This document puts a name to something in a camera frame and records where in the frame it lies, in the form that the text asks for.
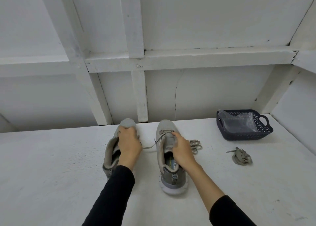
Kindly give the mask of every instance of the white tabletop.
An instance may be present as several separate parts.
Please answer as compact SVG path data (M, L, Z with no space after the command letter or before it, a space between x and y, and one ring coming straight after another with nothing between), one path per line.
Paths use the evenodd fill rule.
M274 132L257 141L223 139L216 119L176 121L207 174L257 225L316 225L316 157L268 115ZM138 124L144 147L158 123ZM105 146L116 125L0 134L0 225L81 225L106 183ZM235 164L243 148L252 166ZM210 225L192 182L178 197L163 193L155 147L135 167L123 225Z

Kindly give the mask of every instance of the gray shoelace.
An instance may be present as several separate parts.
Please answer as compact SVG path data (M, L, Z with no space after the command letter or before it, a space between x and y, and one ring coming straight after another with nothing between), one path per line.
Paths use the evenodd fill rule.
M247 164L252 164L252 159L249 154L246 153L243 149L240 149L236 147L235 150L227 151L227 153L234 152L234 155L232 156L233 161L235 164L239 164L242 166L246 166Z
M170 134L170 132L172 132L172 131L164 132L164 133L158 138L158 140L155 140L155 144L154 144L154 145L152 145L152 146L150 146L150 147L144 147L143 149L150 149L150 148L154 147L155 145L157 145L157 142L158 142L159 140L161 140L161 138L162 138L165 134ZM189 142L190 142L190 146L191 146L192 153L193 153L194 155L197 154L198 150L201 150L201 149L203 148L202 145L201 145L201 142L200 142L199 140L193 139L193 140L190 140Z

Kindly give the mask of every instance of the gray sneaker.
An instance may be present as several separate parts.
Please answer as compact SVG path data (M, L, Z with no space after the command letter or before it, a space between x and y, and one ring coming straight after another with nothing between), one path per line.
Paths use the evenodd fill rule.
M160 121L156 131L159 184L163 192L178 195L188 188L188 179L185 170L173 158L176 137L171 132L179 132L175 124L170 120Z
M132 119L124 119L118 126L124 126L125 128L135 127L136 123ZM105 157L104 163L102 165L103 171L105 172L107 179L112 175L114 172L117 164L119 163L119 157L121 155L121 151L119 149L118 141L119 141L119 127L117 127L114 136L108 142L106 149L105 149Z

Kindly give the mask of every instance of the dark blue basket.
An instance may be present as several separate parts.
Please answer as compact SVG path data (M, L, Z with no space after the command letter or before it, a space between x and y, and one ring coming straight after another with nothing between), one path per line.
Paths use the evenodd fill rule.
M216 123L217 126L222 133L224 139L226 140L256 140L256 139L262 139L263 137L267 136L268 134L271 134L273 132L273 128L269 124L269 120L265 115L259 114L255 110L225 110L227 113L230 113L233 116L239 115L240 113L249 113L252 112L253 114L253 120L257 126L258 132L247 132L247 133L231 133L227 131L227 129L224 127L224 124L221 120L221 118L218 116L218 111L216 112ZM260 118L264 118L267 121L267 125L264 125Z

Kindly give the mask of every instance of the person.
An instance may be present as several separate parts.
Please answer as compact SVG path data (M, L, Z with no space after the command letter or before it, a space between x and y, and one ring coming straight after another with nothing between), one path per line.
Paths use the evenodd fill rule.
M255 225L196 162L189 141L177 132L172 134L177 138L177 144L172 149L173 156L192 178L209 213L211 224L213 226ZM122 224L127 201L135 184L132 170L142 151L142 145L133 127L126 129L121 126L118 137L118 146L121 151L118 165L86 217L83 226Z

